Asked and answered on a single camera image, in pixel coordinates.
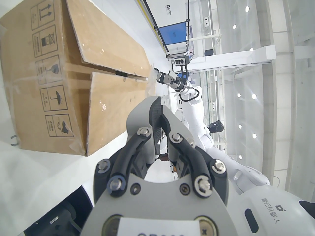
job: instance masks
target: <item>humanoid robot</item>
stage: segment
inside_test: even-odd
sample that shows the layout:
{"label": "humanoid robot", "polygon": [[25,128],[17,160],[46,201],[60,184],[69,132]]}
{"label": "humanoid robot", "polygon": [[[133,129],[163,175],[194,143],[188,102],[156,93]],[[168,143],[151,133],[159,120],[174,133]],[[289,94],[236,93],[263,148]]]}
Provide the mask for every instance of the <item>humanoid robot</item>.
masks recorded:
{"label": "humanoid robot", "polygon": [[[183,83],[178,92],[191,109],[192,115],[185,116],[189,129],[161,106],[158,96],[136,106],[127,119],[126,145],[96,166],[95,208],[82,236],[315,235],[313,203],[270,186],[260,172],[213,147],[200,121],[200,88],[172,72],[160,72],[157,81],[173,88]],[[161,129],[179,180],[151,183],[144,178],[160,154]],[[237,172],[241,175],[235,179]],[[235,181],[240,195],[227,209],[228,180]]]}

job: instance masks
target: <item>sticker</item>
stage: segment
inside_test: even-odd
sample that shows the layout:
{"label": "sticker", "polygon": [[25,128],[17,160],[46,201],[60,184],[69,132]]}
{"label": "sticker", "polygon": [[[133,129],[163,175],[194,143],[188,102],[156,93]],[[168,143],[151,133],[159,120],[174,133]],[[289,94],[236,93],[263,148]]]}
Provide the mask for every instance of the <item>sticker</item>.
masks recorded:
{"label": "sticker", "polygon": [[56,25],[52,25],[33,34],[34,56],[48,54],[58,50]]}
{"label": "sticker", "polygon": [[44,0],[31,8],[32,30],[55,20],[54,0]]}
{"label": "sticker", "polygon": [[166,5],[166,6],[165,6],[165,9],[166,9],[167,15],[171,15],[171,14],[172,14],[170,5]]}
{"label": "sticker", "polygon": [[200,235],[199,221],[151,220],[121,217],[117,236]]}
{"label": "sticker", "polygon": [[56,216],[53,220],[51,220],[49,223],[52,224],[54,221],[56,221],[59,217]]}
{"label": "sticker", "polygon": [[59,55],[35,62],[40,85],[62,80]]}
{"label": "sticker", "polygon": [[63,85],[39,89],[44,112],[67,110],[67,101]]}
{"label": "sticker", "polygon": [[45,115],[50,137],[73,137],[69,114]]}

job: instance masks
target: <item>umbrella symbol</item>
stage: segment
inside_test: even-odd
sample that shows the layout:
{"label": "umbrella symbol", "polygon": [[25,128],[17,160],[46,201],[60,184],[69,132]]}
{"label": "umbrella symbol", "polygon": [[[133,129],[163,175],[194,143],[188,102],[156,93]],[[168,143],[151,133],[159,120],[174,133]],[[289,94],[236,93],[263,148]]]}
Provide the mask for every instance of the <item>umbrella symbol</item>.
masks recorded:
{"label": "umbrella symbol", "polygon": [[46,71],[52,71],[54,74],[58,74],[59,73],[59,66],[58,64],[55,64],[51,67],[51,69],[46,69]]}
{"label": "umbrella symbol", "polygon": [[58,102],[58,105],[60,105],[60,103],[63,101],[62,98],[61,98],[61,96],[60,96],[60,94],[59,94],[57,91],[56,91],[56,98],[51,98],[51,97],[50,97],[50,99],[51,99],[51,100],[56,99],[57,102]]}
{"label": "umbrella symbol", "polygon": [[62,132],[62,133],[66,133],[66,134],[69,133],[69,130],[66,128],[64,121],[62,121],[62,130],[61,130],[61,132]]}

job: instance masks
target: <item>cardboard box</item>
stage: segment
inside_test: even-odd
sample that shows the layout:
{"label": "cardboard box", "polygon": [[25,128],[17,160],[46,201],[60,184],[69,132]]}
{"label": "cardboard box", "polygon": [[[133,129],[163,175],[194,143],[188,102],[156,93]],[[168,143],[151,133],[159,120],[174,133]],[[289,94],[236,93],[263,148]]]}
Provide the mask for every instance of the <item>cardboard box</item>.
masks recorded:
{"label": "cardboard box", "polygon": [[25,0],[0,19],[6,96],[22,149],[91,155],[145,98],[144,49],[88,0]]}

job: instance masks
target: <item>yellow stripe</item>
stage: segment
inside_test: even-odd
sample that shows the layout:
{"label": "yellow stripe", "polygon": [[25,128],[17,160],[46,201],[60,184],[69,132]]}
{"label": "yellow stripe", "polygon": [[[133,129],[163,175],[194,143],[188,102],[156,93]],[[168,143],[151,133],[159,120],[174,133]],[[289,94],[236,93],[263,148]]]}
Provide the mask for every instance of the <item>yellow stripe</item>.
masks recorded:
{"label": "yellow stripe", "polygon": [[157,39],[159,40],[159,42],[160,42],[160,44],[161,44],[163,50],[166,52],[166,49],[165,49],[165,47],[163,46],[163,43],[162,43],[161,39],[159,38],[158,34],[156,33],[156,31],[155,31],[155,29],[154,29],[154,26],[153,26],[153,24],[152,24],[152,22],[151,22],[149,16],[146,14],[146,12],[145,12],[145,10],[144,10],[144,8],[143,8],[142,3],[141,3],[139,0],[137,0],[137,1],[138,1],[138,4],[140,5],[141,10],[142,10],[143,13],[144,13],[146,19],[148,20],[148,22],[149,22],[151,28],[154,30],[155,36],[156,36]]}

